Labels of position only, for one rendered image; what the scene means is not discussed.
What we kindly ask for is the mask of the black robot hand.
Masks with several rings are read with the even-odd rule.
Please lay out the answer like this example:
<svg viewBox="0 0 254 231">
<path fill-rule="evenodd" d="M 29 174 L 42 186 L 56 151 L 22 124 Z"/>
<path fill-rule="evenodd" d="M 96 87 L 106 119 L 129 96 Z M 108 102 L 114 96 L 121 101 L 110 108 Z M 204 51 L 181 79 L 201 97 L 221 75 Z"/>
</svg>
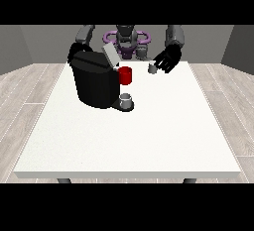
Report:
<svg viewBox="0 0 254 231">
<path fill-rule="evenodd" d="M 181 57 L 182 52 L 179 45 L 168 45 L 154 58 L 154 66 L 164 73 L 169 73 L 180 62 Z"/>
<path fill-rule="evenodd" d="M 84 60 L 84 54 L 92 52 L 92 48 L 87 44 L 73 43 L 70 46 L 67 62 L 71 62 L 73 59 Z"/>
</svg>

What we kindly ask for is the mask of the red pod holder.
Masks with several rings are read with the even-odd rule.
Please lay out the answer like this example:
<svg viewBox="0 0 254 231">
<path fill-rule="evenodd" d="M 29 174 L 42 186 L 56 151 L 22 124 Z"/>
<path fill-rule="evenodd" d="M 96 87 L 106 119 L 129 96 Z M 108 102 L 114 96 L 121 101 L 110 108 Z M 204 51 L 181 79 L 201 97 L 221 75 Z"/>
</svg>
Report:
<svg viewBox="0 0 254 231">
<path fill-rule="evenodd" d="M 118 69 L 119 82 L 122 85 L 128 85 L 132 82 L 132 68 L 129 66 L 121 66 Z"/>
</svg>

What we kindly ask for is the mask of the black coffee machine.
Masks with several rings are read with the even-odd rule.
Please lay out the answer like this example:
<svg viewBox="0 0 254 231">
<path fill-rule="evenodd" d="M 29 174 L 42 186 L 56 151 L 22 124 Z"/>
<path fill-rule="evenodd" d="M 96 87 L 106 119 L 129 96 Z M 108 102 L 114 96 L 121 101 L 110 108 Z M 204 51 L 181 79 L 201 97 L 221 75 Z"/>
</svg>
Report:
<svg viewBox="0 0 254 231">
<path fill-rule="evenodd" d="M 81 102 L 93 108 L 115 108 L 122 112 L 134 109 L 133 101 L 123 107 L 119 72 L 110 66 L 104 53 L 77 52 L 69 65 Z"/>
</svg>

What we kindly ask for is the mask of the small grey coffee pod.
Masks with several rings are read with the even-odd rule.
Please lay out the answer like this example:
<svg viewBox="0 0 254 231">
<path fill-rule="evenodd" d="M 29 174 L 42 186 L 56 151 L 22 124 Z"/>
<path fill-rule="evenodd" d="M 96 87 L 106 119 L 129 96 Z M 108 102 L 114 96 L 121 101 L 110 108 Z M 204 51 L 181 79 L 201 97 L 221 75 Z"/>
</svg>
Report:
<svg viewBox="0 0 254 231">
<path fill-rule="evenodd" d="M 157 68 L 156 68 L 155 62 L 153 60 L 149 61 L 148 72 L 152 73 L 152 74 L 155 74 L 157 72 Z"/>
</svg>

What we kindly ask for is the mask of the small grey cup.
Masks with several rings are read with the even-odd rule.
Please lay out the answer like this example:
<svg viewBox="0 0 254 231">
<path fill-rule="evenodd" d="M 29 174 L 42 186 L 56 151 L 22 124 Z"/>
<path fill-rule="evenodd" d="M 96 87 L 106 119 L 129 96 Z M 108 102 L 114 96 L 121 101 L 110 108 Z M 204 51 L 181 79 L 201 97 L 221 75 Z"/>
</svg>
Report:
<svg viewBox="0 0 254 231">
<path fill-rule="evenodd" d="M 129 93 L 122 93 L 119 96 L 119 100 L 120 100 L 120 106 L 123 109 L 128 109 L 132 105 L 132 97 L 131 97 L 131 95 Z"/>
</svg>

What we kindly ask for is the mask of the pale grey machine lid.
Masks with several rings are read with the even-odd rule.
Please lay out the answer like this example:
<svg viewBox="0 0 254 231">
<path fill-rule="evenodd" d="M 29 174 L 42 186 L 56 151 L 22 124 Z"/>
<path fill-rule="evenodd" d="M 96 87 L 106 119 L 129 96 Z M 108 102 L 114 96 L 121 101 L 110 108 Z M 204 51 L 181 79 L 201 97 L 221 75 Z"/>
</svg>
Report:
<svg viewBox="0 0 254 231">
<path fill-rule="evenodd" d="M 108 59 L 112 67 L 115 67 L 120 62 L 120 57 L 112 43 L 104 45 L 102 47 L 102 51 L 104 52 L 106 58 Z"/>
</svg>

